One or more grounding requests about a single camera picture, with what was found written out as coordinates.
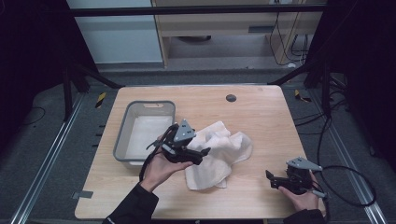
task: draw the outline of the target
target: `wooden table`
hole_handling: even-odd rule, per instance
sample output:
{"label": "wooden table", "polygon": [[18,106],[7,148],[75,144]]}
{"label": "wooden table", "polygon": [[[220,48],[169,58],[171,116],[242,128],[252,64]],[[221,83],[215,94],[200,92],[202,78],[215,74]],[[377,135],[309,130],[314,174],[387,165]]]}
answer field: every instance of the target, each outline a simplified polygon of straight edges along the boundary
{"label": "wooden table", "polygon": [[[226,100],[228,94],[236,101]],[[294,212],[291,202],[270,188],[265,170],[286,176],[286,161],[305,157],[282,90],[278,86],[161,86],[122,88],[111,110],[84,190],[78,218],[109,215],[138,182],[140,167],[127,169],[113,157],[126,106],[135,100],[170,100],[176,105],[176,122],[187,119],[199,131],[223,121],[232,133],[243,132],[253,141],[246,161],[235,164],[227,177],[227,189],[200,191],[187,188],[184,172],[177,172],[154,190],[160,198],[153,218],[280,218]]]}

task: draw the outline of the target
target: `white towel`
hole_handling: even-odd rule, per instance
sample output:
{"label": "white towel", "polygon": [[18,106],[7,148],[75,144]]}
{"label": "white towel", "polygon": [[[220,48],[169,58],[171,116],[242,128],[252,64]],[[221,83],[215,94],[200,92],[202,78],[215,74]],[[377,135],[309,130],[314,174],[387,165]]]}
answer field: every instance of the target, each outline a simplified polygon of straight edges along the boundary
{"label": "white towel", "polygon": [[187,145],[188,149],[199,151],[207,147],[211,150],[201,164],[185,170],[189,189],[227,188],[225,178],[231,173],[231,166],[248,159],[253,149],[246,134],[238,132],[231,135],[222,121],[197,132]]}

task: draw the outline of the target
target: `black jacket sleeve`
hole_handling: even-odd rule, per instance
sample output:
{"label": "black jacket sleeve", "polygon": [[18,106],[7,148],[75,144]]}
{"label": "black jacket sleeve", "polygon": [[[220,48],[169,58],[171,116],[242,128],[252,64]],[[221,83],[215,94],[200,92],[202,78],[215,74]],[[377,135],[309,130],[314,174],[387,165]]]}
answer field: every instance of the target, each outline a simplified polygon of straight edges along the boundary
{"label": "black jacket sleeve", "polygon": [[284,224],[325,224],[325,220],[320,210],[302,210],[283,219]]}
{"label": "black jacket sleeve", "polygon": [[148,224],[159,199],[137,184],[103,224]]}

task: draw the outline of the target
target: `white cabinet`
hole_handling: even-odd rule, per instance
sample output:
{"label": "white cabinet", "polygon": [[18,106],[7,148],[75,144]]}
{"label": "white cabinet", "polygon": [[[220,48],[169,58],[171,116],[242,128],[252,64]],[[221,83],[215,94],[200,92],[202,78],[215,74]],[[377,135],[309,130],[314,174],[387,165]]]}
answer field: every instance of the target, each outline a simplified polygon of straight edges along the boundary
{"label": "white cabinet", "polygon": [[[151,7],[149,0],[67,0],[70,8]],[[162,63],[154,17],[76,17],[97,64]]]}

